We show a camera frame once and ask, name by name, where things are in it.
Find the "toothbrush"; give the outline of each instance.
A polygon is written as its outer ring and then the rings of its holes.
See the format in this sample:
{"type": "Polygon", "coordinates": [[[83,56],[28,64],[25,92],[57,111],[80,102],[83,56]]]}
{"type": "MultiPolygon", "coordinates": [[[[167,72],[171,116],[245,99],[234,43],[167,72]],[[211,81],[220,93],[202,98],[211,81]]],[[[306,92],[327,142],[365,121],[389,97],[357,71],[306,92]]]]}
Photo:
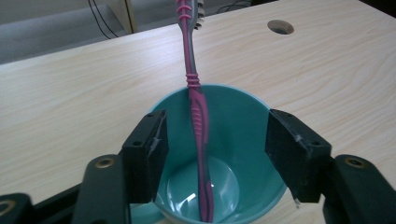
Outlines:
{"type": "Polygon", "coordinates": [[[184,61],[191,104],[191,121],[197,147],[199,212],[201,221],[212,222],[214,200],[206,155],[209,118],[206,98],[199,82],[192,48],[192,31],[194,28],[201,28],[198,18],[204,16],[203,6],[204,2],[200,0],[177,0],[177,20],[183,34],[184,61]]]}

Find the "plastic cup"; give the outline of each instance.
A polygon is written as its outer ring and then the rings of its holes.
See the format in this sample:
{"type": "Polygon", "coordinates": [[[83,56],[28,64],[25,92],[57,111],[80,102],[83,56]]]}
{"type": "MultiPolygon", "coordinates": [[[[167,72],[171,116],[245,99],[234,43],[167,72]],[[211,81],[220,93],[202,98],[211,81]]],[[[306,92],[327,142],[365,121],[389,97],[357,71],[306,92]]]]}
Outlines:
{"type": "MultiPolygon", "coordinates": [[[[269,106],[251,94],[203,85],[209,110],[207,154],[214,223],[249,223],[280,200],[286,186],[265,154],[269,106]]],[[[187,88],[164,97],[152,111],[167,112],[169,154],[155,204],[174,223],[202,223],[197,159],[187,88]]]]}

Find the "teal cup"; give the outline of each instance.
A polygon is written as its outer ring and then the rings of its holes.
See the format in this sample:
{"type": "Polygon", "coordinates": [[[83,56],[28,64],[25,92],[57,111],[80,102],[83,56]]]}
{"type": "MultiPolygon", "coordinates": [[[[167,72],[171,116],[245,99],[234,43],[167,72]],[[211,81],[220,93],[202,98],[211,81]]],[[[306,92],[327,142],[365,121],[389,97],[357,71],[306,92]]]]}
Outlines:
{"type": "MultiPolygon", "coordinates": [[[[285,183],[265,154],[269,107],[244,91],[203,85],[209,111],[207,155],[215,223],[249,223],[280,200],[285,183]]],[[[155,204],[174,223],[200,222],[197,157],[188,89],[164,97],[169,154],[155,204]]]]}

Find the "table surface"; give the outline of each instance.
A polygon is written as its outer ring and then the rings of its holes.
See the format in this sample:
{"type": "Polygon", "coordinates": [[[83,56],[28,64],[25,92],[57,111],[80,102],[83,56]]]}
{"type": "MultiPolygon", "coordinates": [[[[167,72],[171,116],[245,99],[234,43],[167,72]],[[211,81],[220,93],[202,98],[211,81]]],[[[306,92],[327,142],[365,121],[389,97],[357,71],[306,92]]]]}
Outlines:
{"type": "MultiPolygon", "coordinates": [[[[294,114],[333,156],[371,161],[396,188],[394,18],[356,0],[280,0],[206,18],[194,46],[202,83],[294,114]],[[273,33],[270,20],[294,33],[273,33]]],[[[91,159],[118,153],[149,109],[184,86],[176,25],[0,65],[0,195],[38,203],[76,185],[91,159]]],[[[287,190],[263,222],[324,219],[321,204],[297,209],[287,190]]]]}

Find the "toothbrush head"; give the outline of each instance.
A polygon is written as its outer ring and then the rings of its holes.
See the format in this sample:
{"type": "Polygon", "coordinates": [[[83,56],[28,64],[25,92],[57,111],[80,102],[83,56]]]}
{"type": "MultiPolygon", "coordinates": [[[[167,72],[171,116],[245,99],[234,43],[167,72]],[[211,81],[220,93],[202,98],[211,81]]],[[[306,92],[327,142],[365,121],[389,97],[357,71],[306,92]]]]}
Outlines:
{"type": "Polygon", "coordinates": [[[182,30],[185,26],[190,32],[200,29],[204,16],[204,0],[177,0],[177,21],[182,30]]]}

